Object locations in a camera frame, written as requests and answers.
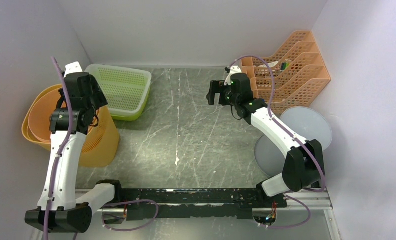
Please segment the peach capybara plastic bucket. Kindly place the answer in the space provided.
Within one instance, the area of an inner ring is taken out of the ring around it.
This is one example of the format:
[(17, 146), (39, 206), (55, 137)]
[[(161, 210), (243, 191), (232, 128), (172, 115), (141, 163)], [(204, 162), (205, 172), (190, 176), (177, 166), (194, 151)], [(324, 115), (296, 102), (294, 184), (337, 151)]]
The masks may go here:
[[(30, 107), (22, 125), (23, 136), (46, 150), (51, 149), (50, 116), (61, 97), (59, 93), (61, 88), (62, 86), (57, 84), (41, 92)], [(109, 109), (106, 106), (100, 108), (97, 111), (97, 116), (98, 119), (95, 119), (88, 129), (83, 146), (85, 152), (96, 147), (102, 140), (106, 121), (110, 116)]]

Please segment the yellow slotted waste basket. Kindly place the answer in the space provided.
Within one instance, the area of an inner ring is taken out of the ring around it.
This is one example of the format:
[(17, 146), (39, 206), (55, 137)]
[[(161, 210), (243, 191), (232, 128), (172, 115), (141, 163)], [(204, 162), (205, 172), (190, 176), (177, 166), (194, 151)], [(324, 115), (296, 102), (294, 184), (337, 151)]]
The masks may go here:
[(105, 132), (103, 133), (102, 140), (99, 142), (97, 146), (95, 146), (89, 151), (84, 151), (84, 146), (83, 146), (78, 164), (80, 167), (102, 168), (108, 166), (114, 160), (119, 145), (120, 135), (112, 119), (109, 108), (108, 108), (108, 112), (109, 112), (109, 117), (105, 122), (105, 128), (104, 128)]

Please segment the grey plastic bucket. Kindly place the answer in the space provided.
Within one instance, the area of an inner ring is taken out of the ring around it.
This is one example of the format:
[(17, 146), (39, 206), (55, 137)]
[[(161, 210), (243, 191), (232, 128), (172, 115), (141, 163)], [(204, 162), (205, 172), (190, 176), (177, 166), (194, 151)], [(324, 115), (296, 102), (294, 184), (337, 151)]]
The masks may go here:
[[(328, 121), (311, 108), (291, 107), (282, 113), (280, 120), (307, 140), (318, 140), (323, 151), (332, 143), (333, 133)], [(286, 159), (265, 135), (255, 144), (254, 158), (259, 168), (270, 178), (282, 173)]]

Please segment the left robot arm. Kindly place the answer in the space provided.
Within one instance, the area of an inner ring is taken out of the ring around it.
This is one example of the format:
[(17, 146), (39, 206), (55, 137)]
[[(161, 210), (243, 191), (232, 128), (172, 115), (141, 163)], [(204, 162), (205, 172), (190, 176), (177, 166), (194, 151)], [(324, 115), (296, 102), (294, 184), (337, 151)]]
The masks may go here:
[(51, 150), (46, 181), (37, 207), (24, 217), (45, 239), (50, 233), (84, 233), (100, 208), (105, 204), (118, 208), (125, 200), (118, 180), (100, 180), (91, 191), (76, 197), (79, 166), (108, 166), (115, 158), (120, 135), (93, 75), (65, 75), (59, 93), (49, 118)]

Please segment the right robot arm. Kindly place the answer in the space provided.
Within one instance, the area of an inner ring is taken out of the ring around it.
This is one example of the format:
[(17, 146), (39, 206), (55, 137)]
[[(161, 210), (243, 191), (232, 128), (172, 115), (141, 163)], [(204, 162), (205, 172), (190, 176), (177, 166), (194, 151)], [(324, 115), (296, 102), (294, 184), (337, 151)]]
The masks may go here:
[(261, 207), (268, 207), (278, 194), (299, 192), (318, 181), (326, 187), (321, 143), (293, 132), (264, 99), (255, 98), (245, 73), (231, 74), (226, 81), (212, 80), (206, 95), (209, 105), (214, 105), (216, 94), (219, 105), (236, 110), (239, 119), (260, 130), (284, 156), (282, 172), (259, 184), (262, 190), (255, 199)]

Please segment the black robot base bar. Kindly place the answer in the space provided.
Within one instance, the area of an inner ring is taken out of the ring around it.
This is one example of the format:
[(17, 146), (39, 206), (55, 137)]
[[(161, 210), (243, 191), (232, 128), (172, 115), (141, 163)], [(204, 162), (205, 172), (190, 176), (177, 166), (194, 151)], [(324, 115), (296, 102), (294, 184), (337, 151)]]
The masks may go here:
[(286, 208), (283, 194), (266, 196), (258, 188), (158, 189), (124, 188), (103, 213), (126, 215), (126, 221), (145, 219), (224, 218), (252, 220), (257, 210)]

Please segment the white perforated basket tray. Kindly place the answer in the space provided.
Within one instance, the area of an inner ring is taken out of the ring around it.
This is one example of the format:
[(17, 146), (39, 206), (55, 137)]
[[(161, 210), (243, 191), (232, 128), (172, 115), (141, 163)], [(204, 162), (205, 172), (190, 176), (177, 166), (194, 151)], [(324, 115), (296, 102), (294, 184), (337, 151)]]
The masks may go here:
[(116, 90), (139, 89), (150, 92), (152, 74), (146, 70), (91, 64), (85, 71), (96, 78), (108, 101), (108, 108), (110, 94), (114, 94)]

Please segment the peach plastic desk organizer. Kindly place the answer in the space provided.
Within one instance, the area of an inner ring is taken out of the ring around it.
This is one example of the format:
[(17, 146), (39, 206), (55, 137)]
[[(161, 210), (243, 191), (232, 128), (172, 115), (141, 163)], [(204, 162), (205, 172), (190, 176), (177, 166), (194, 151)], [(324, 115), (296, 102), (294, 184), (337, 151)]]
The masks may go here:
[(292, 107), (309, 107), (331, 81), (309, 30), (293, 32), (272, 56), (248, 56), (240, 63), (254, 97), (272, 97), (270, 108), (278, 116)]

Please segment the green plastic basin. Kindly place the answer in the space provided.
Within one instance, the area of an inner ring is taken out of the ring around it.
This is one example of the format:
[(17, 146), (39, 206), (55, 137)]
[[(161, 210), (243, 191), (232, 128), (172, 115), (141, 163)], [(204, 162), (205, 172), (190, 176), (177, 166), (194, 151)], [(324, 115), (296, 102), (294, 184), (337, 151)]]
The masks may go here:
[(149, 99), (149, 90), (130, 88), (116, 90), (108, 98), (108, 109), (114, 120), (132, 122), (143, 113)]

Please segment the aluminium rail frame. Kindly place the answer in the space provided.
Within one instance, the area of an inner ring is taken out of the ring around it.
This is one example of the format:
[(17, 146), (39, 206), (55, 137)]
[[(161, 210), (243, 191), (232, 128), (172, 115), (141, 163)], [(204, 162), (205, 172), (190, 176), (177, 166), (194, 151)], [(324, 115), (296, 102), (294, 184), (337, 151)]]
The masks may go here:
[(259, 188), (138, 189), (122, 188), (118, 182), (104, 182), (90, 191), (78, 190), (73, 202), (59, 203), (45, 197), (36, 209), (25, 214), (25, 222), (49, 233), (85, 233), (93, 215), (100, 213), (103, 226), (111, 221), (156, 219), (223, 218), (254, 220), (274, 228), (281, 210), (322, 210), (329, 235), (341, 238), (327, 192), (297, 192), (266, 196)]

